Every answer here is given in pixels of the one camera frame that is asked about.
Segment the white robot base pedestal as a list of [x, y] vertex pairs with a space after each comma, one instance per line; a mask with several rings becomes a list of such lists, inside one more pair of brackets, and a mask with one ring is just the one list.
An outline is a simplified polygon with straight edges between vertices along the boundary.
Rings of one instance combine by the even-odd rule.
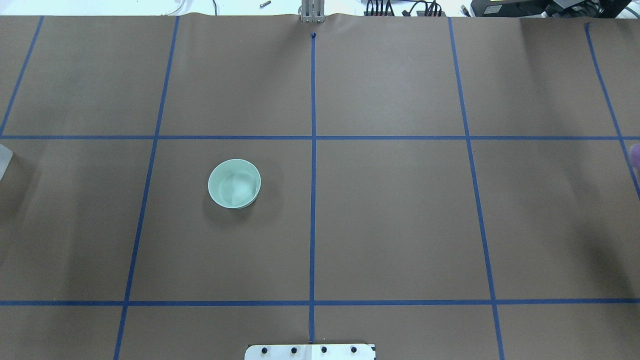
[[247, 347], [245, 360], [375, 360], [374, 344], [255, 344]]

